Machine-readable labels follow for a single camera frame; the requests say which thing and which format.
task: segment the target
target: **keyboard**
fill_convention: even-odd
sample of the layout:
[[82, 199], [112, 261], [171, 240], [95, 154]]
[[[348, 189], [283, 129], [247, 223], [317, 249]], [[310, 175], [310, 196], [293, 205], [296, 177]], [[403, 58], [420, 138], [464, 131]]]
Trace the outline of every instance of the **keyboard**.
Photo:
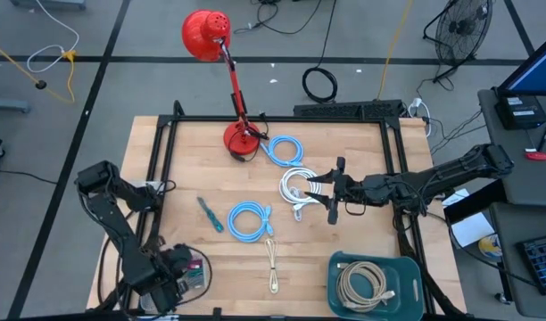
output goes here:
[[539, 292], [546, 294], [546, 237], [517, 244]]
[[293, 108], [294, 116], [358, 119], [399, 117], [401, 111], [402, 102], [399, 99], [356, 103], [295, 105]]

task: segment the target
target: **black table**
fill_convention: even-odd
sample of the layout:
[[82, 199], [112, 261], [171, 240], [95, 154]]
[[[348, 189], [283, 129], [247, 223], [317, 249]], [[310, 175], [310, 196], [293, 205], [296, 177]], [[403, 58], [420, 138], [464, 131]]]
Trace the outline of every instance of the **black table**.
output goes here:
[[[515, 249], [515, 244], [546, 235], [546, 207], [494, 203], [489, 211], [503, 249], [505, 269], [514, 275], [532, 280], [519, 251]], [[541, 295], [534, 286], [513, 277], [507, 277], [507, 281], [511, 298], [521, 315], [546, 317], [546, 295]]]
[[[495, 111], [497, 96], [492, 90], [477, 94], [492, 143], [503, 146], [514, 161], [513, 172], [444, 209], [451, 223], [489, 209], [503, 250], [503, 267], [528, 280], [524, 262], [515, 244], [546, 236], [546, 161], [528, 160], [525, 148], [532, 147], [524, 130], [506, 130]], [[538, 97], [546, 112], [546, 97]], [[535, 144], [541, 140], [546, 124], [529, 129]], [[546, 317], [546, 296], [512, 277], [501, 274], [503, 291], [516, 303], [517, 311], [527, 317]]]
[[[525, 148], [533, 148], [529, 136], [524, 130], [503, 128], [495, 111], [497, 96], [492, 90], [481, 90], [477, 96], [492, 143], [503, 146], [515, 162], [515, 168], [508, 177], [495, 180], [461, 202], [448, 207], [446, 216], [450, 217], [452, 223], [456, 223], [488, 208], [493, 202], [546, 206], [546, 161], [528, 160], [525, 157]], [[539, 97], [539, 103], [546, 112], [546, 97]], [[541, 140], [545, 127], [546, 123], [539, 128], [529, 129], [529, 135], [535, 144]]]

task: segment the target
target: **computer monitor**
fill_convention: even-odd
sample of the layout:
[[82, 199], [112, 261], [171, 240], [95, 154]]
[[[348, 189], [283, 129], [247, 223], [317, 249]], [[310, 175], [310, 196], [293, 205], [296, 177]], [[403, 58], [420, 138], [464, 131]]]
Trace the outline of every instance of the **computer monitor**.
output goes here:
[[546, 42], [499, 89], [515, 95], [546, 95]]

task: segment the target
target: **white cord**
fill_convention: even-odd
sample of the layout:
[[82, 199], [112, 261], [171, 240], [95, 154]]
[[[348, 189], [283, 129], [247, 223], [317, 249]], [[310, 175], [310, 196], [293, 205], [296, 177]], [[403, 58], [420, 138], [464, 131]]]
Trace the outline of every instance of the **white cord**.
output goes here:
[[[41, 2], [39, 0], [35, 0], [37, 2], [37, 4], [39, 4], [39, 6], [41, 7], [41, 10], [43, 10], [43, 12], [45, 12], [47, 14], [47, 16], [49, 16], [49, 18], [51, 18], [53, 21], [59, 23], [60, 25], [64, 26], [66, 29], [70, 30], [72, 33], [75, 34], [75, 36], [77, 37], [77, 39], [75, 40], [75, 44], [73, 44], [73, 46], [68, 50], [68, 51], [71, 51], [71, 50], [74, 50], [75, 47], [77, 46], [77, 44], [79, 43], [79, 33], [77, 33], [77, 31], [75, 31], [74, 29], [72, 29], [71, 27], [67, 26], [66, 24], [58, 21], [54, 16], [51, 15], [51, 13], [49, 13], [45, 7], [41, 4]], [[33, 70], [31, 68], [31, 60], [33, 60], [35, 57], [37, 57], [38, 55], [40, 55], [41, 53], [43, 53], [45, 50], [47, 49], [51, 49], [51, 48], [59, 48], [59, 50], [61, 51], [61, 55], [59, 55], [59, 57], [57, 59], [55, 59], [54, 62], [51, 62], [51, 64], [49, 64], [47, 67], [43, 68], [42, 70]], [[65, 49], [61, 46], [61, 45], [48, 45], [46, 46], [45, 48], [41, 48], [39, 50], [37, 50], [36, 52], [34, 52], [28, 59], [27, 59], [27, 69], [33, 73], [39, 73], [39, 72], [43, 72], [43, 71], [47, 71], [49, 70], [51, 67], [53, 67], [61, 58], [62, 58], [62, 55], [65, 54]]]
[[271, 270], [269, 272], [269, 290], [275, 294], [279, 292], [279, 280], [277, 279], [277, 269], [275, 267], [275, 259], [277, 257], [277, 241], [273, 239], [265, 240], [265, 250], [269, 255], [269, 264]]
[[[372, 298], [360, 296], [351, 284], [351, 276], [358, 274], [368, 279], [372, 284]], [[342, 304], [353, 311], [366, 313], [374, 309], [378, 303], [386, 304], [396, 293], [386, 290], [386, 275], [376, 264], [368, 261], [358, 261], [346, 265], [336, 278], [336, 296]]]
[[[283, 177], [281, 177], [281, 181], [279, 181], [279, 192], [281, 193], [281, 197], [283, 197], [285, 201], [294, 204], [294, 219], [300, 222], [302, 219], [302, 207], [310, 203], [318, 203], [318, 201], [309, 196], [307, 196], [306, 198], [301, 198], [301, 191], [299, 191], [298, 188], [287, 187], [287, 182], [289, 181], [289, 178], [291, 178], [293, 175], [311, 178], [315, 177], [317, 174], [310, 169], [293, 168], [287, 170]], [[320, 183], [309, 182], [309, 188], [311, 193], [320, 193], [322, 186], [320, 185]]]
[[[419, 106], [424, 106], [424, 109], [426, 110], [426, 116], [428, 119], [430, 119], [432, 116], [430, 115], [430, 110], [427, 108], [427, 105], [422, 101], [421, 98], [414, 98], [414, 101], [408, 106], [408, 114], [410, 118], [414, 118], [415, 115], [412, 114], [411, 109], [416, 108], [416, 113], [418, 113]], [[427, 124], [427, 132], [426, 137], [429, 137], [432, 133], [432, 126], [430, 124]]]

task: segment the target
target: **green tray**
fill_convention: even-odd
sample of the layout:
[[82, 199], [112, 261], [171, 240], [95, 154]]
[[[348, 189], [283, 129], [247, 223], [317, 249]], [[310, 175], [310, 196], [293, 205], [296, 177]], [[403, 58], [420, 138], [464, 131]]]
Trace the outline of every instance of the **green tray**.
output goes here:
[[[396, 294], [388, 300], [387, 305], [380, 303], [367, 313], [354, 312], [345, 308], [336, 296], [336, 278], [341, 273], [341, 269], [336, 264], [360, 260], [370, 261], [382, 268], [386, 275], [387, 290], [393, 290]], [[354, 290], [361, 296], [372, 296], [372, 285], [363, 276], [353, 275], [351, 283]], [[424, 314], [424, 294], [419, 267], [413, 259], [408, 257], [391, 259], [335, 252], [328, 261], [327, 300], [335, 314], [351, 320], [410, 321], [420, 320]]]

